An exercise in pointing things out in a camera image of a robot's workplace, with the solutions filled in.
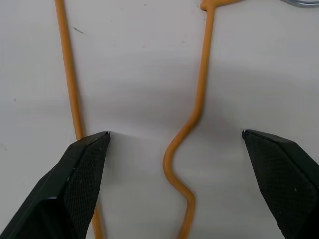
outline white surface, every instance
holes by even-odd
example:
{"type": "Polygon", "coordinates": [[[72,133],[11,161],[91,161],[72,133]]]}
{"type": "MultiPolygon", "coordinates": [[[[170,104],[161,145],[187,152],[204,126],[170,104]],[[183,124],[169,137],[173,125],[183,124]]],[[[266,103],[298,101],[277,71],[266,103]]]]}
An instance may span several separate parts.
{"type": "MultiPolygon", "coordinates": [[[[87,132],[113,131],[99,200],[109,239],[174,238],[182,222],[161,161],[193,106],[199,4],[66,1],[87,132]]],[[[205,113],[174,164],[197,195],[191,239],[283,238],[240,134],[275,132],[319,162],[318,21],[279,0],[217,10],[205,113]]],[[[0,231],[74,140],[54,1],[1,1],[0,231]]]]}

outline wire hook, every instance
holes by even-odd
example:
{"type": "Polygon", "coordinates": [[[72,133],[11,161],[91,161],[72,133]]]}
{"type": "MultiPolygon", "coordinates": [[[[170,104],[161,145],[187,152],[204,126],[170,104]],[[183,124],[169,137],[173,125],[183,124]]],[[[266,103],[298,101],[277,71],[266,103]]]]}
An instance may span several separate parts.
{"type": "Polygon", "coordinates": [[[314,8],[319,7],[319,1],[302,1],[302,0],[281,0],[292,6],[302,8],[314,8]]]}

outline orange rod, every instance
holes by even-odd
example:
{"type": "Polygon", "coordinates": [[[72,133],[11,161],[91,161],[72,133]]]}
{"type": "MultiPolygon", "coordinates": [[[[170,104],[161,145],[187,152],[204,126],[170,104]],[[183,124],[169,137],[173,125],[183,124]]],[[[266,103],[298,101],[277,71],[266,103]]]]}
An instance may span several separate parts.
{"type": "Polygon", "coordinates": [[[195,99],[195,106],[192,114],[190,115],[188,121],[184,125],[184,127],[180,130],[180,132],[176,135],[173,141],[168,146],[164,159],[163,159],[163,170],[167,180],[170,184],[178,190],[187,200],[187,208],[184,216],[184,221],[182,227],[178,234],[178,239],[186,239],[188,238],[194,214],[196,208],[196,198],[195,195],[191,192],[189,188],[185,184],[183,184],[179,178],[176,176],[172,168],[173,158],[177,148],[182,144],[185,138],[189,135],[189,133],[194,129],[194,127],[199,122],[205,102],[205,93],[206,93],[206,82],[207,82],[207,73],[208,73],[208,65],[209,65],[209,55],[210,55],[210,47],[211,47],[211,38],[213,34],[213,25],[214,25],[214,15],[217,6],[226,5],[238,0],[204,0],[201,4],[201,9],[207,11],[207,22],[204,36],[204,43],[202,49],[201,56],[201,64],[198,76],[198,84],[197,84],[197,93],[195,99]]]}
{"type": "MultiPolygon", "coordinates": [[[[76,139],[80,140],[84,136],[82,120],[81,120],[81,109],[78,102],[77,85],[76,85],[76,74],[74,68],[74,60],[72,55],[70,35],[68,31],[66,12],[63,0],[55,0],[56,14],[58,18],[62,54],[66,75],[66,82],[69,92],[69,100],[72,111],[73,125],[75,130],[76,139]]],[[[99,212],[97,207],[94,210],[92,218],[92,225],[94,230],[95,239],[103,239],[103,231],[99,218],[99,212]]]]}

